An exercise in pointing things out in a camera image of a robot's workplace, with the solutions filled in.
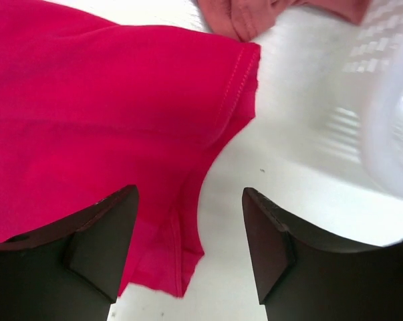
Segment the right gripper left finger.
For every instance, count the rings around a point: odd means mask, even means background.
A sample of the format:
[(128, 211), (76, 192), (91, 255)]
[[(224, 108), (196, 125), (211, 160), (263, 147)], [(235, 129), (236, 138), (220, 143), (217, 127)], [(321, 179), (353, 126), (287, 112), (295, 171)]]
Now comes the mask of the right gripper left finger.
[(0, 243), (0, 320), (106, 320), (118, 297), (138, 210), (128, 185)]

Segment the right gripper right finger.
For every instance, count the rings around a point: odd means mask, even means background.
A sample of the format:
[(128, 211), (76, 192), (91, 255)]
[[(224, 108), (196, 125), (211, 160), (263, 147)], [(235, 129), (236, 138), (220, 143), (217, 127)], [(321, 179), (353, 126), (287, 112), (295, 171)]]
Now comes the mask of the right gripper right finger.
[(242, 207), (269, 320), (403, 320), (403, 240), (380, 247), (341, 237), (251, 187)]

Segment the magenta t shirt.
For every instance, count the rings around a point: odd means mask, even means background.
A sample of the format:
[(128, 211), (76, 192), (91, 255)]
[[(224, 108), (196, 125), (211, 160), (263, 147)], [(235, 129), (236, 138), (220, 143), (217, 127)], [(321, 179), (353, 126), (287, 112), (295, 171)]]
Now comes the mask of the magenta t shirt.
[(121, 285), (182, 297), (204, 254), (200, 189), (255, 116), (260, 55), (219, 35), (0, 1), (0, 241), (136, 185)]

